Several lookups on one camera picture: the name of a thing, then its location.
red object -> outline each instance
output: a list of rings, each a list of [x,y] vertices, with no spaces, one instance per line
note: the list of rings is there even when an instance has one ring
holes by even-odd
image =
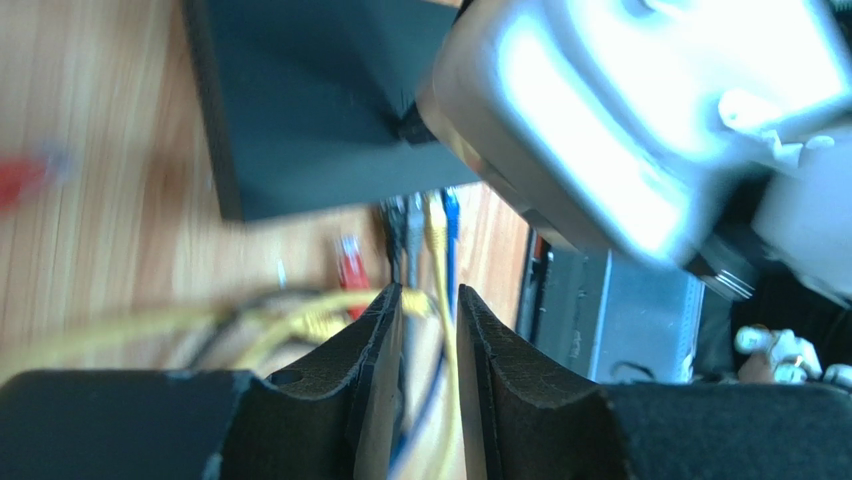
[[[358,248],[358,239],[346,236],[340,239],[337,245],[337,269],[340,277],[340,286],[344,290],[367,290],[370,288],[370,280],[367,271],[364,270],[364,261],[361,259],[361,250]],[[357,320],[367,306],[350,308],[349,316]]]
[[[45,158],[0,159],[0,211],[12,210],[23,198],[41,190],[48,180]]]

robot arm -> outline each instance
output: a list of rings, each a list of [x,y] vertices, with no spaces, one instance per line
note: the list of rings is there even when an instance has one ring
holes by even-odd
[[[820,0],[474,2],[418,109],[551,243],[740,299],[770,257],[842,302],[850,60]]]

wooden surface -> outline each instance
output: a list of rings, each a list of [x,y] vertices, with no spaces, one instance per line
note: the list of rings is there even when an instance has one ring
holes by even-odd
[[[217,215],[179,10],[166,0],[0,0],[0,156],[44,142],[70,180],[0,218],[0,351],[154,306],[231,302],[278,283],[333,287],[332,242],[361,237],[388,271],[366,207],[255,227]],[[460,280],[515,317],[527,228],[486,187],[462,191]],[[177,367],[173,338],[69,360]]]

blue cable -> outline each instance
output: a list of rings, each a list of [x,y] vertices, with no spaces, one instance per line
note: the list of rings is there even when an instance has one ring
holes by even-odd
[[[453,188],[443,189],[441,191],[441,199],[444,204],[444,212],[447,215],[447,298],[450,301],[450,310],[453,313],[450,321],[455,324],[456,240],[459,237],[460,208],[455,189]],[[408,432],[403,432],[399,436],[399,441],[391,452],[389,478],[396,478],[399,474],[399,467],[404,463],[405,457],[410,453],[408,446],[414,444],[416,439],[420,436],[423,430],[423,424],[435,404],[441,374],[443,373],[447,361],[447,351],[443,346],[443,342],[441,342],[441,345],[440,358],[438,360],[438,364],[435,365],[435,372],[432,374],[432,382],[429,384],[429,391],[426,394],[426,400],[423,402],[423,407],[420,409],[420,412],[418,412],[417,418],[414,419],[411,429]]]

wooden table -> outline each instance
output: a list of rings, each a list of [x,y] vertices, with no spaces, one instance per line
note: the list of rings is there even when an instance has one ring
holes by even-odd
[[[221,223],[176,2],[0,0],[0,155],[44,142],[75,171],[0,218],[0,351],[128,311],[242,299],[277,285],[279,262],[290,285],[333,287],[342,233],[361,238],[375,285],[389,279],[368,207]],[[461,196],[460,280],[514,319],[527,227],[484,186]],[[185,344],[68,365],[178,367]]]

